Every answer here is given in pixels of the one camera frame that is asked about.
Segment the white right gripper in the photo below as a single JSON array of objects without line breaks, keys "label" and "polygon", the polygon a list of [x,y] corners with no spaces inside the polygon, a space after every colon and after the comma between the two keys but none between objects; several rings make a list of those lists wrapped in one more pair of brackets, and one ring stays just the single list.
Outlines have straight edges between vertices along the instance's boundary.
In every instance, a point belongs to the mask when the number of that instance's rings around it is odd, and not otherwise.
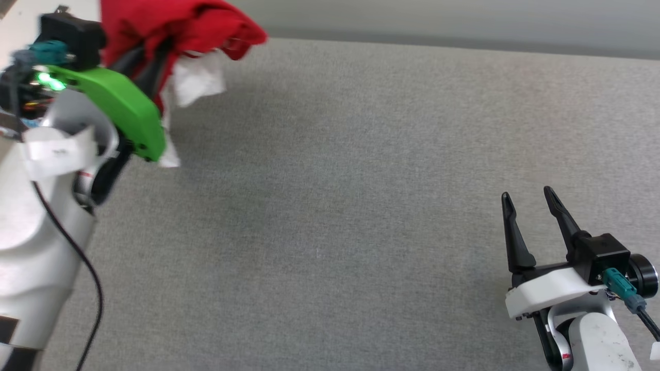
[{"label": "white right gripper", "polygon": [[[566,260],[575,255],[574,235],[581,229],[550,186],[543,188],[552,216],[557,220],[566,245]],[[518,274],[537,265],[528,251],[509,193],[501,196],[505,249],[508,270]],[[546,362],[550,369],[573,369],[574,357],[570,341],[559,330],[557,317],[573,314],[604,314],[604,286],[590,286],[574,268],[564,267],[528,280],[505,294],[505,307],[510,318],[531,318],[535,322]]]}]

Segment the red white basketball jersey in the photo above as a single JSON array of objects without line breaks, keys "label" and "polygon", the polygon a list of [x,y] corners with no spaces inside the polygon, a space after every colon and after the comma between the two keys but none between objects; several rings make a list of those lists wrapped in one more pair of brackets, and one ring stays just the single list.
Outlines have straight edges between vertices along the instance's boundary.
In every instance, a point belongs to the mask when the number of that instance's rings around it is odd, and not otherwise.
[{"label": "red white basketball jersey", "polygon": [[101,22],[107,37],[105,66],[142,47],[140,72],[155,59],[157,47],[171,43],[155,98],[167,141],[158,160],[162,167],[180,166],[170,136],[172,112],[223,93],[222,57],[240,60],[268,39],[259,24],[226,0],[101,0]]}]

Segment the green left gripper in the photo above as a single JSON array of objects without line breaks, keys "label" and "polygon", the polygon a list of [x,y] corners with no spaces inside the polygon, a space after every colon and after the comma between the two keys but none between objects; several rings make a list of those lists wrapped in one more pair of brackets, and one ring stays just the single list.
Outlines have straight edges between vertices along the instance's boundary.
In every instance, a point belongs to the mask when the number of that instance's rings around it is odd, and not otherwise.
[{"label": "green left gripper", "polygon": [[20,114],[31,120],[43,110],[40,125],[70,136],[94,126],[96,140],[108,150],[116,149],[112,136],[118,134],[137,157],[157,161],[167,140],[153,99],[166,73],[169,50],[169,45],[160,45],[135,83],[123,74],[133,74],[142,63],[143,44],[126,51],[109,69],[47,65],[31,70],[18,85]]}]

